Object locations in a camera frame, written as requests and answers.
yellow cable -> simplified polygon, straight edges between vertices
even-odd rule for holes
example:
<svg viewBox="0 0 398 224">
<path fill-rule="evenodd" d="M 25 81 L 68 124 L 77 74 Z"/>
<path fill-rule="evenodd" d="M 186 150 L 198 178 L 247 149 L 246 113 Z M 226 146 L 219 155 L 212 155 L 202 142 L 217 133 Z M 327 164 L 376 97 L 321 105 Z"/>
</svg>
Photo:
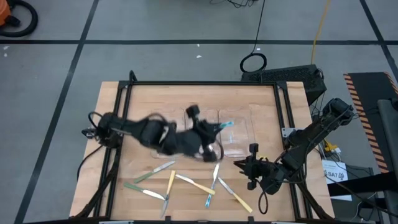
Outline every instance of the yellow cable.
<svg viewBox="0 0 398 224">
<path fill-rule="evenodd" d="M 321 18 L 321 22 L 319 23 L 318 32 L 317 32 L 317 34 L 315 36 L 315 39 L 313 40 L 312 54 L 311 54 L 311 64 L 313 64 L 313 59 L 314 59 L 314 56 L 315 56 L 315 45 L 317 44 L 318 37 L 321 34 L 323 21 L 325 20 L 326 14 L 328 13 L 329 4 L 330 4 L 330 0 L 327 0 L 326 6 L 325 6 L 325 10 L 323 11 L 323 15 L 322 15 L 322 18 Z"/>
</svg>

wooden tabletop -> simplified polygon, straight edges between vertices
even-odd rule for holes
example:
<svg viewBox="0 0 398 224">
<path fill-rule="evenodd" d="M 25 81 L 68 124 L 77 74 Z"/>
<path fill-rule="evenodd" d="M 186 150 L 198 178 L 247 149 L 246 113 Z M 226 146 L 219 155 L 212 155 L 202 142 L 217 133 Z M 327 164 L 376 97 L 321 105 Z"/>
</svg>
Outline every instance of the wooden tabletop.
<svg viewBox="0 0 398 224">
<path fill-rule="evenodd" d="M 103 82 L 95 111 L 101 114 L 113 110 L 116 99 L 117 82 Z M 304 128 L 311 121 L 307 99 L 302 83 L 287 83 L 292 112 L 297 128 Z M 280 91 L 284 121 L 287 115 Z M 208 121 L 234 121 L 234 126 L 221 132 L 221 141 L 226 154 L 239 152 L 248 153 L 250 143 L 259 144 L 259 155 L 271 161 L 282 152 L 282 141 L 275 107 L 275 98 L 271 86 L 134 86 L 129 104 L 128 119 L 141 119 L 151 112 L 162 113 L 167 119 L 177 122 L 177 129 L 189 128 L 190 120 L 184 115 L 185 108 L 198 104 L 200 118 Z M 89 140 L 85 156 L 98 147 L 97 142 Z M 100 179 L 104 150 L 89 158 L 81 168 L 80 178 L 76 186 L 75 197 L 70 215 L 76 215 L 90 200 Z M 195 182 L 210 188 L 215 164 L 197 162 L 183 156 L 168 158 L 159 156 L 155 151 L 141 146 L 137 140 L 125 136 L 119 166 L 118 181 L 114 195 L 113 220 L 164 220 L 160 218 L 163 201 L 140 192 L 127 189 L 124 182 L 134 183 L 134 179 L 153 168 L 175 159 L 176 163 L 166 170 L 160 171 L 138 183 L 141 188 L 149 189 L 165 195 L 171 170 L 185 175 Z M 216 184 L 216 194 L 211 199 L 210 207 L 205 207 L 208 194 L 195 186 L 176 178 L 171 192 L 169 206 L 165 215 L 172 220 L 219 220 L 245 221 L 253 216 L 255 221 L 294 221 L 292 199 L 288 184 L 282 184 L 274 195 L 268 195 L 269 209 L 262 215 L 257 207 L 261 193 L 258 186 L 255 190 L 247 190 L 248 179 L 239 173 L 233 161 L 240 158 L 225 157 L 220 165 L 219 176 L 240 196 L 252 209 L 248 213 L 244 207 L 229 194 L 220 183 Z M 307 159 L 307 186 L 317 202 L 324 210 L 334 217 L 331 200 L 323 175 L 323 167 L 317 151 L 312 151 Z M 302 217 L 305 216 L 300 191 L 299 204 Z M 103 196 L 106 204 L 108 191 Z"/>
</svg>

blue-handled tool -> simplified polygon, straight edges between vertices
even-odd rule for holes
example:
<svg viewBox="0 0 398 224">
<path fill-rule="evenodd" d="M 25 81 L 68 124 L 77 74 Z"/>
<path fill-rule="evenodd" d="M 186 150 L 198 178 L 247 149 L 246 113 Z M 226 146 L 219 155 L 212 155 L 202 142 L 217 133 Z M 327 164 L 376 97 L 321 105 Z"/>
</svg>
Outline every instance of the blue-handled tool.
<svg viewBox="0 0 398 224">
<path fill-rule="evenodd" d="M 216 186 L 216 181 L 217 181 L 217 174 L 218 174 L 218 169 L 220 168 L 220 163 L 217 163 L 216 167 L 214 168 L 214 172 L 213 172 L 213 183 L 211 184 L 211 189 L 214 190 L 215 186 Z M 211 200 L 211 194 L 209 194 L 209 196 L 207 196 L 207 200 L 206 200 L 206 208 L 208 208 L 210 206 L 210 200 Z"/>
</svg>

black metal frame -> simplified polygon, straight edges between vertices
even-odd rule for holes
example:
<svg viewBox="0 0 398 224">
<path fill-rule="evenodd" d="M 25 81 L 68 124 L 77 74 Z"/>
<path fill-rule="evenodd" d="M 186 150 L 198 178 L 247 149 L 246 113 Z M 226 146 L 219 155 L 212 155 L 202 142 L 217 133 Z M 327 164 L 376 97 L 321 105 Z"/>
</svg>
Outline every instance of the black metal frame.
<svg viewBox="0 0 398 224">
<path fill-rule="evenodd" d="M 129 110 L 129 103 L 131 99 L 131 92 L 132 88 L 134 85 L 216 85 L 216 86 L 224 86 L 224 85 L 233 85 L 233 86 L 272 86 L 274 89 L 274 97 L 275 97 L 275 104 L 276 104 L 276 109 L 277 109 L 277 114 L 278 114 L 278 120 L 279 120 L 279 128 L 280 128 L 280 136 L 281 136 L 281 141 L 283 142 L 283 135 L 282 135 L 282 128 L 285 127 L 284 123 L 284 117 L 282 113 L 282 106 L 280 103 L 280 97 L 279 97 L 279 88 L 282 89 L 283 94 L 284 94 L 284 101 L 285 101 L 285 106 L 286 106 L 286 111 L 287 111 L 287 119 L 289 121 L 289 126 L 290 128 L 294 128 L 294 119 L 293 119 L 293 113 L 290 105 L 290 99 L 289 99 L 289 94 L 287 91 L 287 85 L 286 82 L 262 82 L 262 83 L 253 83 L 253 82 L 213 82 L 213 81 L 164 81 L 164 82 L 158 82 L 158 81 L 142 81 L 139 82 L 137 81 L 134 73 L 131 71 L 130 72 L 130 79 L 128 81 L 119 81 L 118 85 L 118 91 L 116 93 L 116 101 L 114 104 L 114 113 L 119 112 L 120 108 L 120 101 L 121 101 L 121 96 L 123 93 L 123 90 L 126 88 L 126 97 L 124 101 L 124 106 L 123 106 L 123 119 L 127 118 L 127 113 Z M 101 194 L 101 197 L 98 199 L 95 207 L 94 207 L 94 212 L 93 212 L 93 217 L 86 217 L 86 218 L 71 218 L 69 220 L 58 220 L 58 221 L 50 221 L 50 222 L 40 222 L 40 223 L 98 223 L 98 221 L 110 221 L 111 218 L 111 212 L 112 212 L 112 207 L 113 207 L 113 200 L 114 200 L 114 193 L 116 190 L 116 181 L 118 178 L 118 169 L 119 169 L 119 161 L 120 161 L 120 155 L 121 155 L 121 147 L 115 149 L 115 157 L 114 157 L 114 163 L 117 165 L 117 171 L 115 175 L 112 178 L 112 181 L 110 183 L 110 188 L 109 188 L 109 197 L 108 201 L 106 203 L 106 213 L 104 217 L 100 217 L 100 209 L 101 209 L 101 202 L 103 199 L 103 193 Z M 103 167 L 101 170 L 101 176 L 100 176 L 100 181 L 99 184 L 101 185 L 108 172 L 109 168 L 109 161 L 111 158 L 111 151 L 112 149 L 106 148 L 105 156 L 104 156 L 104 162 L 103 162 Z M 305 204 L 305 213 L 307 215 L 307 218 L 302 218 L 300 215 L 300 208 L 299 208 L 299 201 L 297 197 L 297 191 L 295 188 L 294 184 L 290 184 L 290 194 L 292 197 L 292 206 L 293 206 L 293 211 L 294 211 L 294 217 L 296 222 L 302 222 L 302 223 L 323 223 L 323 222 L 330 222 L 330 223 L 335 223 L 334 221 L 329 221 L 329 220 L 319 220 L 319 219 L 313 219 L 312 218 L 312 209 L 310 204 L 308 203 L 306 198 L 303 198 L 304 204 Z M 198 221 L 171 221 L 170 216 L 166 216 L 164 221 L 134 221 L 134 223 L 198 223 Z M 214 222 L 214 221 L 208 221 L 207 223 L 235 223 L 235 224 L 243 224 L 243 223 L 271 223 L 271 222 L 255 222 L 253 217 L 248 217 L 248 220 L 241 221 L 241 222 L 230 222 L 230 221 L 221 221 L 221 222 Z"/>
</svg>

metal blade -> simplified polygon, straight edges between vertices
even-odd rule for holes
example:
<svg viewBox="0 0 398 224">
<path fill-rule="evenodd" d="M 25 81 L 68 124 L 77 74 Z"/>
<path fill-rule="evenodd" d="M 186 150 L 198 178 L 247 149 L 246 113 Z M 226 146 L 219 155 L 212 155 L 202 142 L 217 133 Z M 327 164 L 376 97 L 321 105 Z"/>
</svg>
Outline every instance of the metal blade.
<svg viewBox="0 0 398 224">
<path fill-rule="evenodd" d="M 166 167 L 168 167 L 168 166 L 173 165 L 174 162 L 175 162 L 175 161 L 166 162 L 165 164 L 161 165 L 160 167 L 156 167 L 156 168 L 154 169 L 153 172 L 154 172 L 154 173 L 159 172 L 159 171 L 161 171 L 162 169 L 164 169 L 164 168 L 166 168 Z"/>
<path fill-rule="evenodd" d="M 194 183 L 193 180 L 189 179 L 188 177 L 181 176 L 180 174 L 176 174 L 175 176 L 178 177 L 179 179 L 183 179 L 183 180 L 185 180 L 185 181 L 187 181 L 187 182 L 189 182 L 191 184 Z"/>
<path fill-rule="evenodd" d="M 160 214 L 161 218 L 164 216 L 164 213 L 166 212 L 166 208 L 167 208 L 168 204 L 169 204 L 169 196 L 167 195 L 166 199 L 165 199 L 165 201 L 163 203 L 162 213 Z"/>
<path fill-rule="evenodd" d="M 218 169 L 220 168 L 220 163 L 217 163 L 216 168 L 214 168 L 213 172 L 213 182 L 217 179 Z"/>
<path fill-rule="evenodd" d="M 161 200 L 164 200 L 163 196 L 161 196 L 160 194 L 155 193 L 153 191 L 150 191 L 150 190 L 143 190 L 142 193 L 147 194 L 147 195 L 152 196 L 152 197 L 155 197 L 155 198 L 159 198 Z"/>
<path fill-rule="evenodd" d="M 234 194 L 234 192 L 230 189 L 230 187 L 228 187 L 228 185 L 226 185 L 226 183 L 223 181 L 223 179 L 221 179 L 220 177 L 218 177 L 219 182 L 225 187 L 225 189 L 230 193 L 230 194 Z"/>
</svg>

